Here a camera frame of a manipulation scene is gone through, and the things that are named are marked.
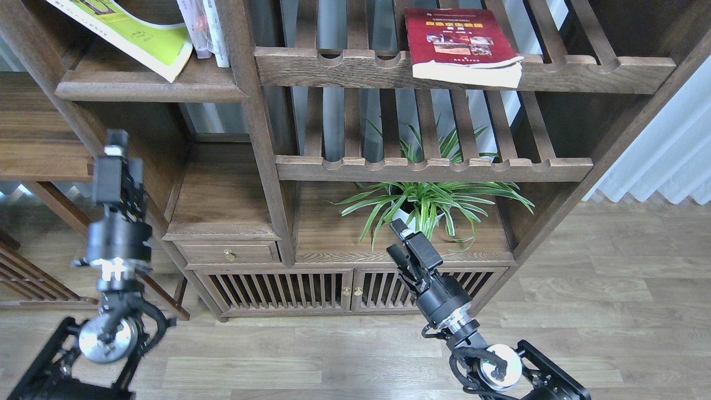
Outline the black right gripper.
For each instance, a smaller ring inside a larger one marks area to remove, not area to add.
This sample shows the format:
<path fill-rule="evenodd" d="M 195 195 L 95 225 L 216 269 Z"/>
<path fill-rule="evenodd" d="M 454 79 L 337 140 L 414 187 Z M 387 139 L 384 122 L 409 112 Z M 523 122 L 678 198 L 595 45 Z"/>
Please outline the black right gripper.
<path fill-rule="evenodd" d="M 455 311 L 467 312 L 472 297 L 452 276 L 443 276 L 437 270 L 443 263 L 429 239 L 421 231 L 411 230 L 401 219 L 389 223 L 401 244 L 387 248 L 388 255 L 398 269 L 398 278 L 425 316 L 431 328 L 441 328 L 445 319 Z"/>

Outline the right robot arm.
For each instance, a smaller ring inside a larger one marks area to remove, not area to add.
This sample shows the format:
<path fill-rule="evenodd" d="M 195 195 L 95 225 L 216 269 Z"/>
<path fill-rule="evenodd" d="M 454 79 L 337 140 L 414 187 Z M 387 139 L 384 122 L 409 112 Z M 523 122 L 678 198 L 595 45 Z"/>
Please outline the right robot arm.
<path fill-rule="evenodd" d="M 388 247 L 399 281 L 427 320 L 422 337 L 444 340 L 449 366 L 465 393 L 507 399 L 521 377 L 532 385 L 527 399 L 590 399 L 588 390 L 525 340 L 518 347 L 488 344 L 469 315 L 472 297 L 452 276 L 438 271 L 442 257 L 424 235 L 402 220 L 390 224 L 401 244 Z"/>

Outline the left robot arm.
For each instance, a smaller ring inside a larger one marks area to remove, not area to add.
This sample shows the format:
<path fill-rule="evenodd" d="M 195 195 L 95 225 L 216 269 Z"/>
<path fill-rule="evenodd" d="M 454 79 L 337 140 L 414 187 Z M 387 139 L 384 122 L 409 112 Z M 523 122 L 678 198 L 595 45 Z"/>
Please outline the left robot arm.
<path fill-rule="evenodd" d="M 140 277 L 152 270 L 152 226 L 146 223 L 147 195 L 143 162 L 130 158 L 128 134 L 107 131 L 104 157 L 94 165 L 92 197 L 104 207 L 101 220 L 87 230 L 86 255 L 77 267 L 99 268 L 99 314 L 77 323 L 66 317 L 38 353 L 10 399 L 133 399 L 129 385 L 139 363 L 176 325 L 144 298 Z M 84 356 L 96 364 L 125 365 L 108 387 L 87 384 L 72 375 Z"/>

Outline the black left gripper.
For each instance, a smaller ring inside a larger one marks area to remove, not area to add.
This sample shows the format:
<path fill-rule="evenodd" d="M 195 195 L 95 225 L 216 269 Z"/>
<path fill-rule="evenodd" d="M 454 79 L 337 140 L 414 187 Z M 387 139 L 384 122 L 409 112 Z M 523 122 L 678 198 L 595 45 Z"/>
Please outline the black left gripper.
<path fill-rule="evenodd" d="M 104 217 L 89 225 L 86 256 L 74 260 L 74 268 L 99 268 L 102 262 L 117 258 L 129 268 L 150 268 L 152 226 L 145 222 L 144 162 L 126 158 L 127 149 L 125 130 L 107 130 L 104 157 L 94 163 L 92 185 L 92 198 L 96 204 L 104 205 Z M 122 176 L 126 208 L 120 207 Z"/>

